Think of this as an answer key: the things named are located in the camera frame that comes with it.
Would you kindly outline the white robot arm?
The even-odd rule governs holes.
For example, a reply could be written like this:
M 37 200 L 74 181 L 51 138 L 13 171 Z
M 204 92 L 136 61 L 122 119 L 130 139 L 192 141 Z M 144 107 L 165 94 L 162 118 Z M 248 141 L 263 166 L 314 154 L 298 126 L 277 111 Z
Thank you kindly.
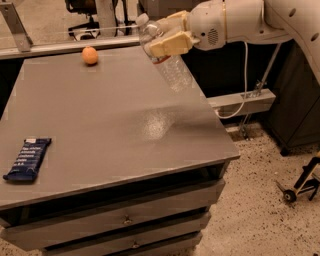
M 276 44 L 293 39 L 320 82 L 320 0 L 208 0 L 159 24 L 163 34 L 146 46 L 153 57 L 238 41 Z

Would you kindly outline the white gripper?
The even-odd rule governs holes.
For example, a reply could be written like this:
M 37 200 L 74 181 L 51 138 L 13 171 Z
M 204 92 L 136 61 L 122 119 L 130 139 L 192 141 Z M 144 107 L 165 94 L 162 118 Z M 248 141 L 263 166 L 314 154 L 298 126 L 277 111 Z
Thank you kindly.
M 222 48 L 226 43 L 225 8 L 223 0 L 209 0 L 198 4 L 189 13 L 186 10 L 171 14 L 157 21 L 163 32 L 172 29 L 188 30 L 197 39 L 194 44 L 189 32 L 177 32 L 168 37 L 154 39 L 148 46 L 154 57 L 181 55 L 194 45 L 203 51 Z

